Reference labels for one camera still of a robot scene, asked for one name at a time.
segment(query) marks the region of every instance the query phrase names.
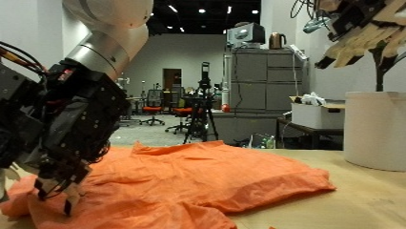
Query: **gray cabinet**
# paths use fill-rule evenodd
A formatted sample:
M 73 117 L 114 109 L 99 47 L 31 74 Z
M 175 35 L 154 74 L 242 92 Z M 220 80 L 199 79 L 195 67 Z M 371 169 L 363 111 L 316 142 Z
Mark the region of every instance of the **gray cabinet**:
M 276 117 L 290 111 L 288 97 L 308 92 L 307 68 L 287 49 L 234 51 L 226 66 L 230 113 L 212 113 L 212 118 L 219 139 L 232 144 L 252 133 L 275 134 Z
M 230 110 L 279 113 L 290 110 L 288 97 L 307 92 L 307 68 L 288 49 L 244 49 L 231 53 Z

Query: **kettle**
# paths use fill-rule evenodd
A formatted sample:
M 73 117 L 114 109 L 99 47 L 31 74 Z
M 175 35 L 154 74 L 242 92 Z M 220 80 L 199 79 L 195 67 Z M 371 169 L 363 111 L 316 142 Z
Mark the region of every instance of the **kettle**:
M 282 45 L 286 44 L 286 37 L 282 33 L 272 32 L 268 36 L 268 50 L 280 49 Z

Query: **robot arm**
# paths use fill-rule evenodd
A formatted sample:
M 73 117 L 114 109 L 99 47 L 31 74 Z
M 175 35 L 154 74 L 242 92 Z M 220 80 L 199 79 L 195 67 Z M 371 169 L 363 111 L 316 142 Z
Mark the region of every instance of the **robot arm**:
M 66 59 L 115 80 L 147 41 L 151 0 L 63 0 L 91 33 Z
M 0 63 L 0 198 L 6 196 L 3 171 L 17 163 L 38 175 L 41 199 L 67 193 L 69 214 L 89 165 L 107 153 L 109 136 L 129 106 L 113 80 L 147 40 L 151 3 L 63 0 L 91 33 L 49 71 L 0 42 L 0 56 L 41 78 L 37 83 Z
M 324 69 L 353 64 L 367 50 L 384 42 L 379 69 L 395 64 L 396 50 L 406 39 L 406 0 L 318 0 L 315 9 L 331 15 L 328 22 L 331 41 L 337 41 L 326 51 L 315 68 Z

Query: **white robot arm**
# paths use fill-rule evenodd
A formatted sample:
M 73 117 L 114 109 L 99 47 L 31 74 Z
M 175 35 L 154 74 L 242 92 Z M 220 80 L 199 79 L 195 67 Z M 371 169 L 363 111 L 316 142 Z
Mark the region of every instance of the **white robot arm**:
M 63 0 L 91 33 L 67 55 L 115 80 L 147 41 L 151 0 Z
M 406 0 L 316 0 L 316 10 L 331 15 L 328 38 L 337 41 L 326 51 L 315 68 L 353 64 L 367 50 L 384 45 L 379 69 L 387 71 L 396 62 L 396 50 L 406 39 Z

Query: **gray floor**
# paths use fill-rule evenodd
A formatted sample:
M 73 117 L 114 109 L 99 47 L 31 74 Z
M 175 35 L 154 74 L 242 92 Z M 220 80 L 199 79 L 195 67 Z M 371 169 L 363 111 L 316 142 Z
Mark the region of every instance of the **gray floor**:
M 146 120 L 150 118 L 150 115 L 132 115 L 131 118 Z M 172 146 L 182 144 L 186 130 L 175 135 L 174 129 L 171 129 L 167 133 L 164 132 L 167 127 L 178 124 L 178 117 L 174 117 L 170 114 L 158 114 L 155 118 L 164 121 L 164 125 L 160 125 L 156 122 L 151 126 L 148 126 L 146 123 L 139 125 L 136 121 L 126 122 L 129 126 L 121 126 L 110 136 L 111 145 L 132 145 L 135 141 L 139 141 L 146 146 Z M 198 141 L 200 141 L 198 138 L 187 137 L 186 142 Z

